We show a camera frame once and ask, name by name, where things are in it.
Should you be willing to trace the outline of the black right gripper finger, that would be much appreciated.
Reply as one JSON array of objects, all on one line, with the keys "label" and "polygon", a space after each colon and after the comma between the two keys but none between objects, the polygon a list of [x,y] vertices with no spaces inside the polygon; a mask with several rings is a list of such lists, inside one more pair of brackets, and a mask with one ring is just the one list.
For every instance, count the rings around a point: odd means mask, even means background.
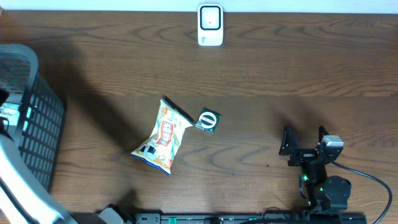
[{"label": "black right gripper finger", "polygon": [[319,126],[318,129],[318,142],[321,142],[324,136],[329,135],[329,132],[325,129],[324,126]]},{"label": "black right gripper finger", "polygon": [[282,144],[280,146],[279,155],[280,156],[291,156],[297,153],[298,144],[295,138],[292,128],[286,126],[284,128],[284,134],[282,139]]}]

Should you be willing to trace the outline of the dark green round-logo packet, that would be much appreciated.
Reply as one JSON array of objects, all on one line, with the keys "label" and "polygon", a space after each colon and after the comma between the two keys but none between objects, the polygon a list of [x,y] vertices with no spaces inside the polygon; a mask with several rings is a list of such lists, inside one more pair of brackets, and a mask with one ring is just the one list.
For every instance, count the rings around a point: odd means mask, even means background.
[{"label": "dark green round-logo packet", "polygon": [[214,134],[220,119],[221,115],[219,113],[204,108],[195,123],[195,127],[206,133]]}]

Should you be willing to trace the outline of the yellow chips bag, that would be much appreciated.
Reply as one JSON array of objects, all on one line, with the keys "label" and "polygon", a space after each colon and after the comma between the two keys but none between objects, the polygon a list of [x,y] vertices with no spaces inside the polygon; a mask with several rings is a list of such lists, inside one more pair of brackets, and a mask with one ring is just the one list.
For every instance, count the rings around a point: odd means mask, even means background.
[{"label": "yellow chips bag", "polygon": [[163,98],[151,135],[131,152],[131,156],[169,176],[184,132],[191,126],[193,122]]}]

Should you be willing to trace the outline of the mint green wipes packet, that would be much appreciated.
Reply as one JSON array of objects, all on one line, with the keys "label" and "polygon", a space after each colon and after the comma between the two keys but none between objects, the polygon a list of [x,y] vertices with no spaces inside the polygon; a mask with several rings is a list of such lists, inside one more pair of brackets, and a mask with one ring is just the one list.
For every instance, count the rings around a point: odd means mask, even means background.
[{"label": "mint green wipes packet", "polygon": [[8,119],[11,126],[17,126],[19,119],[24,118],[25,123],[28,123],[30,118],[31,107],[28,107],[27,113],[23,116],[19,111],[20,105],[14,103],[4,103],[1,106],[1,116]]}]

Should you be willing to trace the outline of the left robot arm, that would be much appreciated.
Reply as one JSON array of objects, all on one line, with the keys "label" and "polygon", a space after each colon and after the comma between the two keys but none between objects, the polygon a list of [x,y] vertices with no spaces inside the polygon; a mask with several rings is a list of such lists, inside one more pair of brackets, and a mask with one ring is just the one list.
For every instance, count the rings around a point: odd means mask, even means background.
[{"label": "left robot arm", "polygon": [[138,223],[137,214],[126,215],[110,205],[96,213],[72,215],[44,189],[28,169],[8,133],[9,120],[1,117],[1,210],[15,223]]}]

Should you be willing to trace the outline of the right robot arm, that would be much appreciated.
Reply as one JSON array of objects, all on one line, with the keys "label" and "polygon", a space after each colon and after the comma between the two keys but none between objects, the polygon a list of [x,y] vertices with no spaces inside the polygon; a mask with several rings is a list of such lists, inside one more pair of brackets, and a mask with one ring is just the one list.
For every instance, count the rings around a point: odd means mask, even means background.
[{"label": "right robot arm", "polygon": [[302,149],[292,129],[288,126],[284,128],[279,155],[289,157],[289,166],[302,169],[299,186],[302,197],[309,204],[309,208],[303,212],[306,218],[313,214],[340,213],[348,208],[351,182],[337,175],[329,176],[326,171],[326,165],[336,161],[343,146],[339,136],[330,135],[320,126],[317,145]]}]

